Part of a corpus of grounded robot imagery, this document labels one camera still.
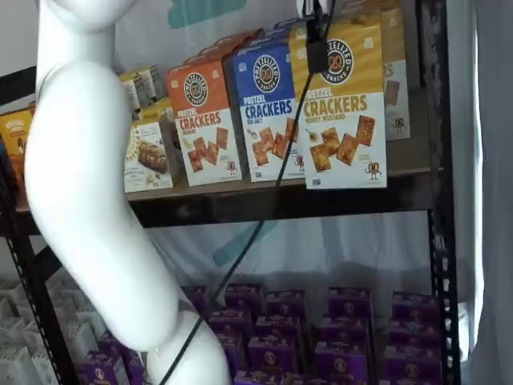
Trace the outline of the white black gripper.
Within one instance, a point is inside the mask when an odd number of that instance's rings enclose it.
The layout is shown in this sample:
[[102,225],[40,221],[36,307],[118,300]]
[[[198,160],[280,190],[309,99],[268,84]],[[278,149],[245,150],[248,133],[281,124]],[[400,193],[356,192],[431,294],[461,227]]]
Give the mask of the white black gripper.
[[307,18],[306,51],[309,73],[328,71],[327,34],[332,22],[334,0],[296,0],[297,14]]

